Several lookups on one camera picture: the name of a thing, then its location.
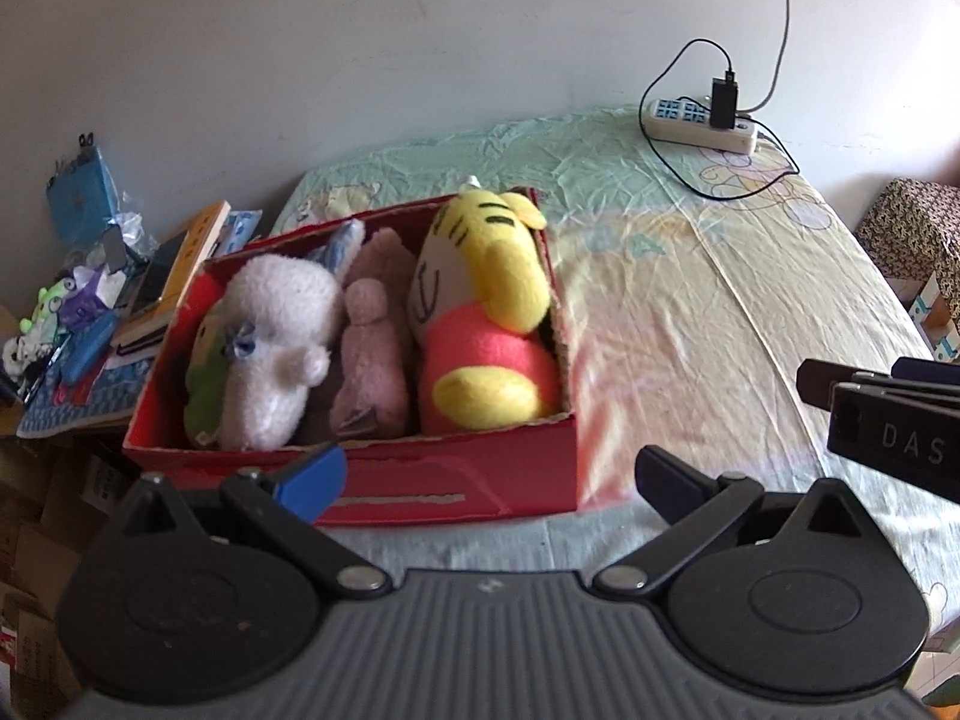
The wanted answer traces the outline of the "mauve bear plush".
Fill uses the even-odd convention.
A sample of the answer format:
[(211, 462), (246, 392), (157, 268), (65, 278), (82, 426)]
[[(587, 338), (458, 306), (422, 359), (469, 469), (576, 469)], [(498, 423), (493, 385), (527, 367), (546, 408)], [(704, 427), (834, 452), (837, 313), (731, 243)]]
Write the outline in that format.
[(397, 439), (407, 432), (413, 376), (407, 298), (415, 265), (390, 227), (359, 248), (343, 282), (345, 327), (327, 379), (309, 395), (298, 444)]

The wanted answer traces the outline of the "white bunny plush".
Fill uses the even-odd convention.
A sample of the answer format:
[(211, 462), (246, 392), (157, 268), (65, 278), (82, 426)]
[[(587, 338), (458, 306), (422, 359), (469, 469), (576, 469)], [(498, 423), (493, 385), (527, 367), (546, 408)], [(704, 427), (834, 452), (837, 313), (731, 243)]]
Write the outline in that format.
[(256, 255), (229, 282), (221, 301), (229, 358), (222, 449), (272, 452), (295, 435), (309, 395), (331, 370), (345, 322), (343, 282), (364, 234), (363, 221), (345, 221), (308, 255)]

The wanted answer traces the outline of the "yellow tiger plush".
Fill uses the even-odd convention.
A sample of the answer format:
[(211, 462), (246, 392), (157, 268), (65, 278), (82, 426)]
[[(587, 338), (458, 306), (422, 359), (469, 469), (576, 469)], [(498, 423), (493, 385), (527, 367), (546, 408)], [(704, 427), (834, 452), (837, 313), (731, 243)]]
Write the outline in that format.
[(512, 427), (560, 410), (558, 362), (540, 338), (551, 284), (534, 234), (545, 226), (526, 195), (475, 184), (436, 211), (407, 298), (427, 436)]

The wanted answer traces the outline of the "red cardboard box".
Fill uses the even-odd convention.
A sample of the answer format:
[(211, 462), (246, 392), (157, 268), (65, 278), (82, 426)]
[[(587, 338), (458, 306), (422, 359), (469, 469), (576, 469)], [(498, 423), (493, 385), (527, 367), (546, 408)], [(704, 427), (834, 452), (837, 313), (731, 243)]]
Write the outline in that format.
[[(364, 241), (390, 227), (418, 262), (434, 215), (452, 195), (364, 211), (286, 232), (202, 266), (192, 278), (149, 372), (124, 440), (125, 453), (183, 488), (210, 488), (244, 466), (275, 470), (299, 452), (291, 437), (272, 452), (233, 452), (218, 444), (229, 358), (221, 301), (245, 262), (260, 254), (304, 257), (348, 220), (363, 221)], [(544, 231), (534, 234), (551, 284), (540, 338), (558, 362), (562, 406), (537, 421), (491, 431), (427, 436), (418, 411), (420, 346), (413, 336), (410, 422), (397, 439), (332, 439), (347, 456), (347, 483), (329, 518), (335, 525), (407, 525), (472, 518), (527, 517), (573, 509), (578, 488), (576, 419), (569, 403), (568, 355)]]

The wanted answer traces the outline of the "floral patterned box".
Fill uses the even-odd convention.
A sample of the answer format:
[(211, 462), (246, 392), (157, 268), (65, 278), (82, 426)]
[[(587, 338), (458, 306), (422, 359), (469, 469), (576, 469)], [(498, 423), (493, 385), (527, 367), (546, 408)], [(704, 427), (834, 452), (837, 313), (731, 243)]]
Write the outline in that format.
[(958, 188), (893, 179), (854, 230), (882, 277), (902, 300), (913, 299), (931, 275), (958, 312)]

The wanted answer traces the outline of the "green cartoon bed sheet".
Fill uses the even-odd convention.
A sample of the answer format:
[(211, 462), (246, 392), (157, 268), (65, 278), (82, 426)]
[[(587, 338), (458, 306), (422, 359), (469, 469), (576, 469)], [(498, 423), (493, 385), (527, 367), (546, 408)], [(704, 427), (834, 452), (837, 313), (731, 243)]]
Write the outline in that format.
[(809, 358), (887, 371), (928, 347), (843, 221), (779, 151), (649, 149), (631, 110), (514, 122), (383, 149), (302, 177), (288, 232), (429, 199), (464, 182), (534, 188), (547, 216), (578, 420), (574, 514), (427, 528), (348, 528), (347, 546), (407, 567), (594, 572), (657, 535), (633, 460), (658, 444), (710, 475), (775, 491), (846, 481), (895, 544), (937, 621), (958, 613), (958, 511), (833, 455), (796, 394)]

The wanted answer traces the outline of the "blue patterned cloth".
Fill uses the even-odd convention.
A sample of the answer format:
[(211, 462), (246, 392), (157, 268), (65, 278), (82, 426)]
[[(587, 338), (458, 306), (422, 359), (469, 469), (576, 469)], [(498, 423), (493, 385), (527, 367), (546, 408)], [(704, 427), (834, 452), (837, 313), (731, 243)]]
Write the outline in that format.
[(132, 418), (155, 358), (121, 367), (103, 366), (75, 385), (65, 385), (59, 369), (50, 372), (18, 422), (20, 439), (45, 439), (87, 427), (125, 424)]

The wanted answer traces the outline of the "blue pencil case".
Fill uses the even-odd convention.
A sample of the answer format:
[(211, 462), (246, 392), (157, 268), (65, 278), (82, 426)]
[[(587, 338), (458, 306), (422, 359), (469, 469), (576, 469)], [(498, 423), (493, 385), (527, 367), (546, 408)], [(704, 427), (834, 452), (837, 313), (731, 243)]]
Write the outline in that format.
[(80, 382), (109, 348), (116, 327), (117, 314), (114, 310), (108, 310), (80, 333), (73, 335), (68, 344), (68, 353), (60, 366), (60, 382), (67, 387)]

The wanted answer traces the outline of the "yellow book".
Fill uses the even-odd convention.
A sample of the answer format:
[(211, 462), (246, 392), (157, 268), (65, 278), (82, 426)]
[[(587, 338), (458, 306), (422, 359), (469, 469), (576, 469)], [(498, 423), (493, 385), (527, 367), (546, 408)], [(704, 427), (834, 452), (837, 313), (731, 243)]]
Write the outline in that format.
[(112, 337), (117, 348), (140, 343), (169, 325), (195, 273), (213, 254), (229, 211), (228, 202), (210, 203), (156, 249), (127, 319)]

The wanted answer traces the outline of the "blue patterned book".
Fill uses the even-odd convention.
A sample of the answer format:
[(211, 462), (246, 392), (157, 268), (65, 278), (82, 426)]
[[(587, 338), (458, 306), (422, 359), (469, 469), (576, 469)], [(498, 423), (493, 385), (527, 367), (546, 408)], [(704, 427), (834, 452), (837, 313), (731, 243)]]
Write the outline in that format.
[(233, 252), (244, 249), (256, 234), (260, 218), (262, 218), (262, 210), (229, 211), (220, 229), (217, 247), (215, 247), (213, 255), (223, 257), (223, 255), (233, 254)]

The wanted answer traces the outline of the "purple tissue pack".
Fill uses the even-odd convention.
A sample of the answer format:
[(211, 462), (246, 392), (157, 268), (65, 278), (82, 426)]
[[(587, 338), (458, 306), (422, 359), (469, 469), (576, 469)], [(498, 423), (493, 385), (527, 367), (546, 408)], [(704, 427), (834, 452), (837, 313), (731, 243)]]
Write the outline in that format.
[(75, 288), (60, 305), (59, 322), (69, 332), (76, 333), (116, 307), (127, 283), (127, 273), (124, 270), (110, 271), (107, 266), (89, 268), (76, 265), (71, 270), (71, 279)]

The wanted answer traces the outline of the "small green frog toy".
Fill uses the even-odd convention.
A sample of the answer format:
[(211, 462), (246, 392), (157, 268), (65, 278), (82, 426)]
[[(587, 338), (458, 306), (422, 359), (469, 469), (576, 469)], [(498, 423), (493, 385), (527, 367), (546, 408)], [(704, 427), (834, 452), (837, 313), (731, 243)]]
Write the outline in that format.
[(60, 278), (49, 288), (39, 289), (37, 293), (37, 304), (32, 311), (31, 316), (20, 320), (20, 332), (23, 335), (32, 332), (34, 328), (44, 328), (49, 323), (64, 300), (70, 296), (76, 289), (75, 280), (72, 277)]

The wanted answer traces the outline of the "black charger plug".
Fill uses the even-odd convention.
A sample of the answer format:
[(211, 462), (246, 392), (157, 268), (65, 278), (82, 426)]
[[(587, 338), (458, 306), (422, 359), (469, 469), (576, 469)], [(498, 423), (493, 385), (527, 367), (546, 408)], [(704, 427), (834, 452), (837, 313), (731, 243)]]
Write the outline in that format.
[(736, 72), (728, 68), (724, 75), (718, 76), (711, 85), (709, 96), (709, 126), (718, 130), (732, 130), (737, 123), (737, 103), (739, 85)]

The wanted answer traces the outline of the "white power strip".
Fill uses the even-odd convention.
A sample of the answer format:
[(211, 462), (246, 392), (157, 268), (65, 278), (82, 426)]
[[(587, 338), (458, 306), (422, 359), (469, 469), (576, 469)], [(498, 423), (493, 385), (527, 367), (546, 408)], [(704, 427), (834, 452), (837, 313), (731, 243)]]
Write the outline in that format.
[(651, 140), (717, 149), (750, 156), (757, 148), (758, 127), (737, 119), (732, 128), (709, 125), (709, 109), (690, 99), (654, 99), (641, 110), (641, 124)]

